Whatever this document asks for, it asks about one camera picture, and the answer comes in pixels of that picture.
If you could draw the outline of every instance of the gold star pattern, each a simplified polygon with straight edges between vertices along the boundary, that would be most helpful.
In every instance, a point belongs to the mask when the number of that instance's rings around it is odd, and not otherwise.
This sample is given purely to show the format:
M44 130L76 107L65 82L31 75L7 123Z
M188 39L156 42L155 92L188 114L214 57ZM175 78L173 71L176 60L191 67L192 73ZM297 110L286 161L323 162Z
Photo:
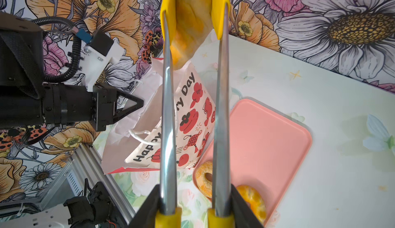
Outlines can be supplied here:
M299 75L299 70L296 72L296 73L293 73L293 72L289 72L291 75L293 75L293 80L296 78L296 77L301 77L300 75Z
M383 191L383 192L387 192L388 191L388 187L387 186L378 186L378 190Z

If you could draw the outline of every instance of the white daisy illustration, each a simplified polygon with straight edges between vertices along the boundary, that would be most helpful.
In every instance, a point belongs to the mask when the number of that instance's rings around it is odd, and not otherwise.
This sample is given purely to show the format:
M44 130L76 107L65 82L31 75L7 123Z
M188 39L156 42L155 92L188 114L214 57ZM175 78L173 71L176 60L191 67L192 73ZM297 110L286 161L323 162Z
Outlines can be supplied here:
M21 189L26 191L43 188L59 174L62 167L58 164L40 164L25 171L19 181Z
M122 56L117 64L108 64L100 74L97 82L106 82L113 87L126 88L134 81L132 72L133 60Z
M302 0L313 13L282 18L280 46L319 67L370 79L395 77L395 0Z

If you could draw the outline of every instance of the glazed donut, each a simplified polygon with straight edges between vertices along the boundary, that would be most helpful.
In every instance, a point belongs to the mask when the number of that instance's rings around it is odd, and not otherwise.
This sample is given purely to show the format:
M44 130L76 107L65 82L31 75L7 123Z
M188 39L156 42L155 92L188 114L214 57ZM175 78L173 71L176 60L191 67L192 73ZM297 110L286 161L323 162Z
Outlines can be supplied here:
M213 196L213 183L206 178L206 173L213 174L213 162L207 161L197 169L195 173L196 184L200 192L206 197Z
M264 200L259 195L258 191L248 185L237 186L237 191L239 191L241 197L250 204L250 208L256 218L263 224L266 219L266 207Z

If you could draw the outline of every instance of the red wire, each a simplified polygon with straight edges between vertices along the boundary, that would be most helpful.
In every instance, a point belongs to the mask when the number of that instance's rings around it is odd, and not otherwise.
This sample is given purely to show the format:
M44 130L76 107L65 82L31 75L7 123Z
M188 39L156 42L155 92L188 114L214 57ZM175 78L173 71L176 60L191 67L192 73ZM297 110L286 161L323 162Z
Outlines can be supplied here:
M116 224L115 223L111 222L110 220L107 220L107 221L108 221L108 226L110 226L110 224L113 224L115 226L115 228L116 228Z

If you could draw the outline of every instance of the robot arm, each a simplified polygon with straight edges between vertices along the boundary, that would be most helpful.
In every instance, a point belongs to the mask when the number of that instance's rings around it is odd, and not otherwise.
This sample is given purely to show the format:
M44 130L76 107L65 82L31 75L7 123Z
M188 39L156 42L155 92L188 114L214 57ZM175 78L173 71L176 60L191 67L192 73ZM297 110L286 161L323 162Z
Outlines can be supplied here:
M141 108L143 100L96 80L108 63L116 64L124 49L97 30L90 35L73 22L60 17L27 21L2 13L0 20L0 128L33 124L66 126L89 121L96 131L104 131L129 113ZM43 71L43 31L49 23L67 25L74 34L69 70L60 76L45 76ZM81 57L81 40L86 55ZM82 86L61 82L81 70ZM136 102L130 108L116 110L119 96Z

